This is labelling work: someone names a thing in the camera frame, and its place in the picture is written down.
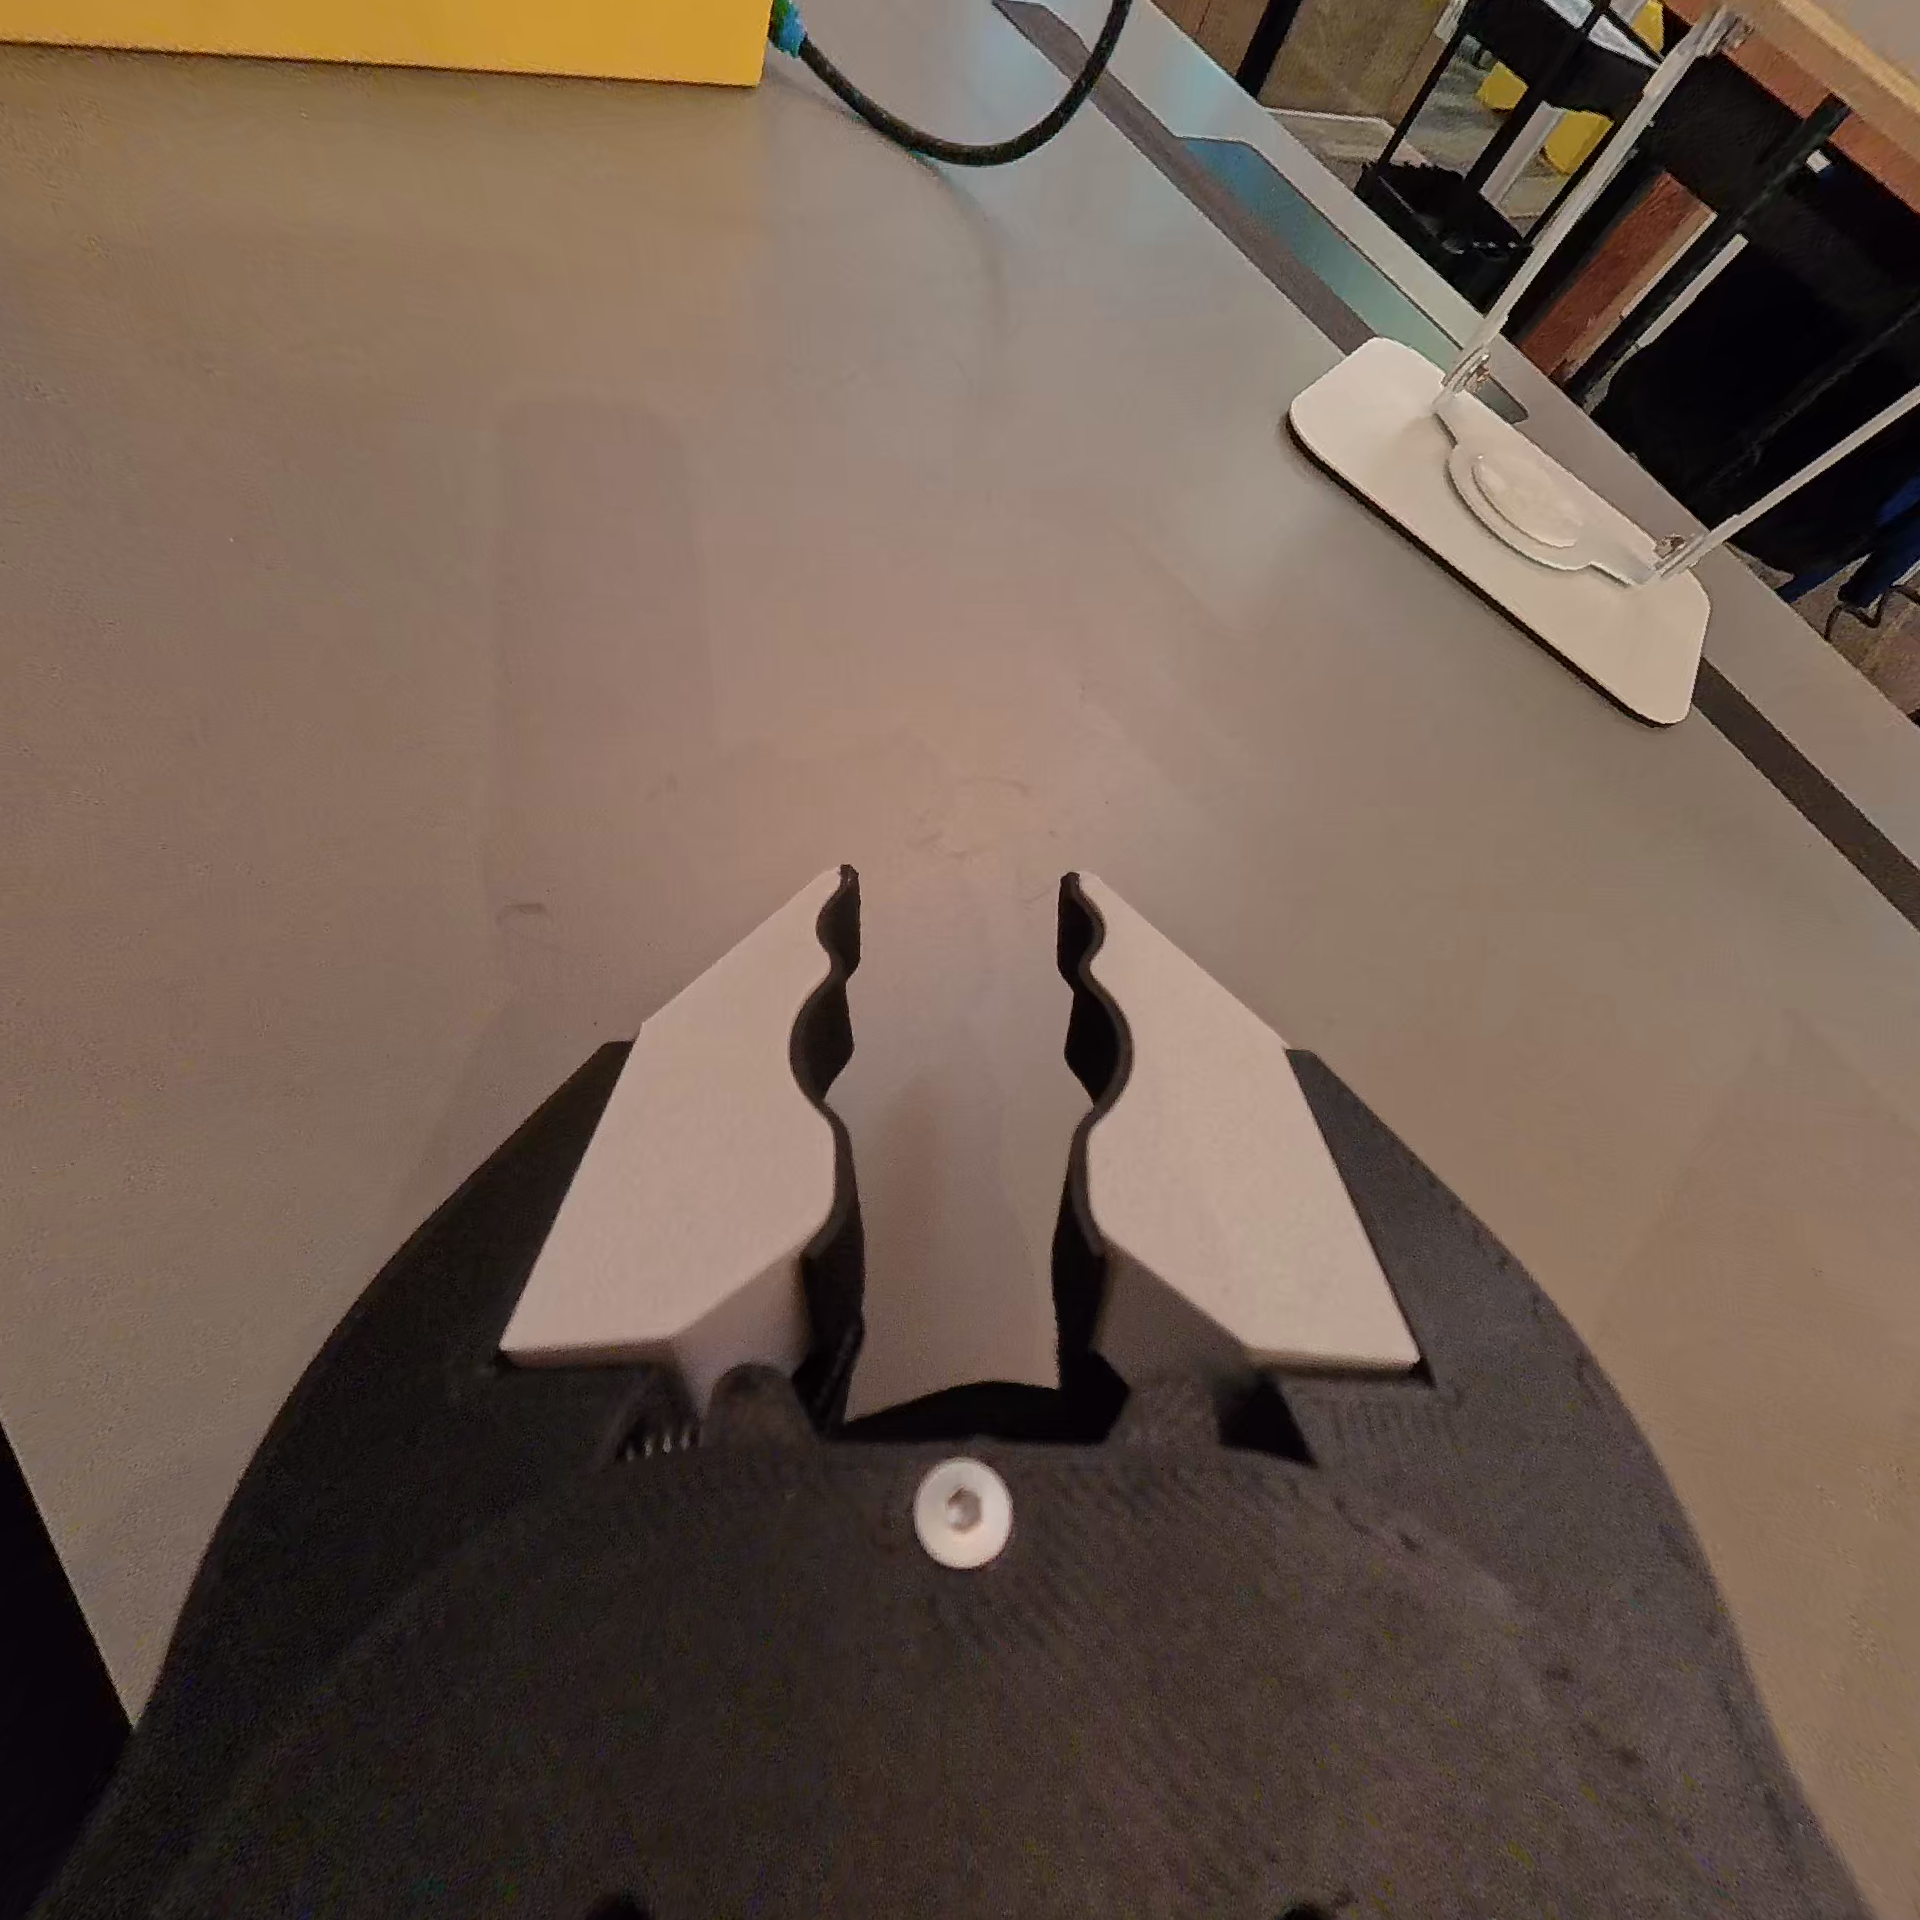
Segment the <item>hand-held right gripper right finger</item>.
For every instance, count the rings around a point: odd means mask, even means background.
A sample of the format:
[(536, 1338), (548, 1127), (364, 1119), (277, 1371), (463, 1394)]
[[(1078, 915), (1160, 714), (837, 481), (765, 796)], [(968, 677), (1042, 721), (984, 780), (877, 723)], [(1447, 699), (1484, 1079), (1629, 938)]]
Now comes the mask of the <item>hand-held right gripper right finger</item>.
[(1289, 1047), (1090, 874), (1062, 879), (1087, 1095), (1053, 1259), (1062, 1363), (1127, 1386), (1399, 1378), (1421, 1351)]

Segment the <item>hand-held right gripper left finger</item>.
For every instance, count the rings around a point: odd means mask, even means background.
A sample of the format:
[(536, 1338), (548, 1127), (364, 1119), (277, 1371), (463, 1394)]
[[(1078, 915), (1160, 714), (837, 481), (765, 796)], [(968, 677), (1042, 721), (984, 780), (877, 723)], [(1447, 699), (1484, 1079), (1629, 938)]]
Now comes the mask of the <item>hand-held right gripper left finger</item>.
[(641, 1023), (504, 1325), (530, 1368), (649, 1363), (688, 1394), (738, 1365), (842, 1394), (864, 1231), (829, 1090), (855, 1040), (857, 871), (805, 884)]

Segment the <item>yellow plastic bin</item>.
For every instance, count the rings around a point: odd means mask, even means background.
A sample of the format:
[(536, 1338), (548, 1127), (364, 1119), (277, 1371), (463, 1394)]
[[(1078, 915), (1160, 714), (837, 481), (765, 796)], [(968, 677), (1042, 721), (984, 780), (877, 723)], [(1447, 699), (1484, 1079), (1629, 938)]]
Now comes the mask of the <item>yellow plastic bin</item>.
[(752, 90), (767, 2), (4, 2), (2, 42)]

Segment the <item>white base tablet stand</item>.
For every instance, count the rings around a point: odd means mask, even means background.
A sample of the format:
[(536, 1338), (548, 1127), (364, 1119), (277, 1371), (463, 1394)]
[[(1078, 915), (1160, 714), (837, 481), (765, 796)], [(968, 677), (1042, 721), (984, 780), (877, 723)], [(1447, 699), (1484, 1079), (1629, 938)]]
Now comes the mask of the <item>white base tablet stand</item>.
[(1780, 511), (1916, 411), (1916, 392), (1882, 404), (1812, 463), (1740, 512), (1694, 535), (1655, 539), (1601, 495), (1536, 449), (1479, 396), (1504, 322), (1616, 181), (1694, 67), (1757, 29), (1822, 81), (1817, 111), (1768, 159), (1718, 224), (1746, 228), (1848, 116), (1916, 156), (1916, 52), (1860, 29), (1864, 5), (1703, 5), (1657, 61), (1609, 141), (1551, 207), (1511, 281), (1455, 360), (1438, 369), (1374, 338), (1302, 389), (1286, 432), (1447, 577), (1468, 586), (1546, 656), (1623, 714), (1655, 729), (1690, 712), (1712, 602), (1701, 563)]

